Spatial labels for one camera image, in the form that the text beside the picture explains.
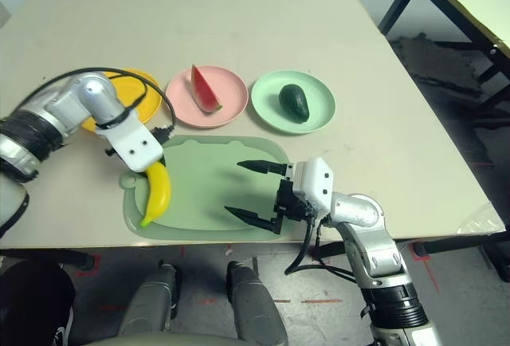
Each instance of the black cable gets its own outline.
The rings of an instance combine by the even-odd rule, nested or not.
[[[129,77],[129,75],[123,75],[123,74],[120,74],[120,75],[114,75],[113,77],[108,77],[108,79],[118,79],[119,77]],[[136,79],[137,81],[139,81],[140,83],[142,83],[143,85],[143,94],[140,95],[139,97],[137,97],[135,99],[135,101],[133,101],[131,103],[131,105],[129,106],[131,109],[133,108],[136,108],[139,106],[139,104],[142,102],[143,99],[145,99],[145,96],[147,95],[147,83],[145,83],[144,81],[141,81],[140,79]]]
[[[19,109],[23,104],[25,104],[27,101],[32,99],[35,95],[37,95],[39,92],[41,92],[45,88],[48,88],[50,85],[52,85],[54,83],[57,83],[58,81],[61,81],[62,79],[65,79],[66,77],[71,77],[73,75],[77,75],[77,74],[80,74],[80,73],[98,73],[98,72],[118,73],[118,74],[120,74],[122,76],[134,77],[135,79],[138,79],[139,81],[141,81],[145,85],[148,85],[149,87],[153,88],[163,98],[165,104],[167,105],[168,109],[170,110],[171,118],[172,118],[171,128],[172,128],[172,130],[174,129],[174,127],[175,127],[175,120],[176,120],[175,119],[174,106],[168,100],[167,95],[157,85],[155,85],[154,83],[152,83],[148,79],[145,79],[144,77],[140,76],[137,73],[132,73],[131,71],[127,71],[125,69],[114,69],[114,68],[110,68],[110,67],[87,67],[87,68],[82,68],[82,69],[74,69],[73,71],[68,71],[67,73],[62,73],[61,75],[59,75],[57,77],[54,77],[53,79],[50,79],[49,81],[46,81],[45,83],[43,83],[42,85],[40,85],[39,87],[34,89],[27,97],[25,97],[16,106],[14,111]]]
[[[317,235],[316,235],[316,251],[318,251],[320,246],[320,227],[328,220],[328,218],[323,218],[320,220],[319,225],[317,226]],[[310,241],[312,239],[312,224],[309,222],[307,225],[306,235],[304,236],[303,245],[301,246],[301,250],[298,253],[294,262],[285,270],[285,275],[289,275],[291,273],[300,272],[302,270],[310,270],[310,269],[323,269],[327,270],[329,273],[335,274],[337,277],[340,277],[346,281],[356,283],[356,280],[353,278],[354,274],[350,270],[345,270],[342,268],[337,268],[336,266],[326,265],[323,259],[316,254],[316,260],[320,263],[320,265],[302,265],[299,266],[301,261],[303,261],[304,255],[306,254],[307,248],[310,246]]]
[[[301,246],[300,252],[297,254],[296,259],[290,264],[285,270],[285,275],[288,276],[296,271],[296,267],[303,261],[304,255],[310,246],[310,240],[312,240],[312,223],[308,222],[306,226],[306,235],[304,236],[303,245]]]

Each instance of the dark green avocado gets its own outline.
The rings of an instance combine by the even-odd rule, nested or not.
[[[285,85],[278,96],[284,111],[299,123],[304,123],[310,117],[308,103],[303,89],[299,85]]]

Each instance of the yellow banana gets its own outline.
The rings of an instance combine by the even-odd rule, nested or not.
[[[145,217],[140,223],[142,227],[149,225],[168,209],[172,193],[167,168],[160,162],[152,164],[145,173],[149,178],[149,201]]]

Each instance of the green cutting board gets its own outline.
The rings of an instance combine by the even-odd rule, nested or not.
[[[273,204],[279,175],[263,175],[239,167],[247,159],[287,163],[274,142],[257,137],[175,136],[164,146],[171,177],[170,206],[146,228],[139,222],[147,206],[149,185],[145,177],[129,172],[120,180],[124,217],[140,236],[157,239],[260,241],[275,234],[245,224],[225,210],[235,206],[274,217]],[[289,230],[284,226],[282,232]]]

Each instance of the watermelon slice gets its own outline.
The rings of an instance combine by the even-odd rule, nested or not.
[[[191,85],[194,101],[201,110],[211,113],[223,107],[195,65],[191,66]]]

